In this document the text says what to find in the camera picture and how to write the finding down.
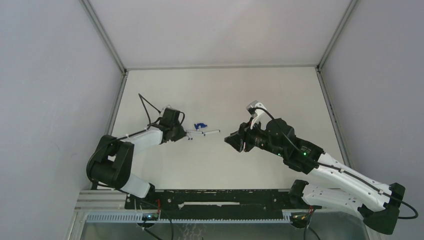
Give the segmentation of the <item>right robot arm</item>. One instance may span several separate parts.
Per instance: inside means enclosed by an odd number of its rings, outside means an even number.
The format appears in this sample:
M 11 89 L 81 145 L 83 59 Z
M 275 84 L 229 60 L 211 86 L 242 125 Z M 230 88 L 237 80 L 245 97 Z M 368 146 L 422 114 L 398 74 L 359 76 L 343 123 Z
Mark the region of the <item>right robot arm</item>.
M 324 188 L 305 180 L 295 180 L 289 191 L 289 203 L 295 208 L 314 206 L 347 213 L 372 230 L 392 235 L 400 216 L 405 187 L 385 184 L 364 176 L 326 153 L 321 147 L 298 138 L 295 130 L 281 118 L 259 123 L 243 122 L 224 138 L 237 152 L 254 147 L 282 157 L 290 169 L 335 185 Z

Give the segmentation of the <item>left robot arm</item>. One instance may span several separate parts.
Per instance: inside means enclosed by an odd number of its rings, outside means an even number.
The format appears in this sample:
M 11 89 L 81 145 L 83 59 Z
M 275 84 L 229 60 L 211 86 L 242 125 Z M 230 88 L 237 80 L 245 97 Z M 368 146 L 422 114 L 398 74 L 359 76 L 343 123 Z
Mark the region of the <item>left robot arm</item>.
M 153 207 L 157 200 L 156 194 L 150 191 L 153 184 L 132 173 L 134 154 L 186 137 L 184 120 L 185 113 L 166 107 L 146 129 L 120 138 L 103 135 L 86 165 L 87 178 L 92 183 L 103 183 L 107 188 L 137 197 L 138 204 L 145 209 Z

